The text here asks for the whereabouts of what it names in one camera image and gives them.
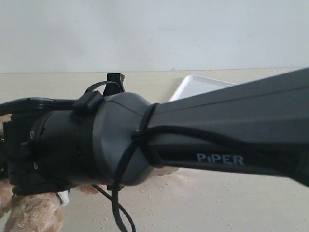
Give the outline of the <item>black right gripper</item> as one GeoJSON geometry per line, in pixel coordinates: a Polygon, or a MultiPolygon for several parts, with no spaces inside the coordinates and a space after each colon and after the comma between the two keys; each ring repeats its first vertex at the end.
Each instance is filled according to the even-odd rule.
{"type": "Polygon", "coordinates": [[[123,81],[125,76],[121,73],[108,73],[107,84],[105,86],[103,96],[110,96],[125,92],[123,81]]]}

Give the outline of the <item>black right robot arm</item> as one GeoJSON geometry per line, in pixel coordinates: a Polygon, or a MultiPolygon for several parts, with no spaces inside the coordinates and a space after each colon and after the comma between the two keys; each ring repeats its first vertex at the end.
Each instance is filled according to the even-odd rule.
{"type": "Polygon", "coordinates": [[[138,94],[1,104],[14,193],[83,184],[117,189],[155,167],[284,176],[309,184],[309,71],[297,71],[162,104],[138,94]]]}

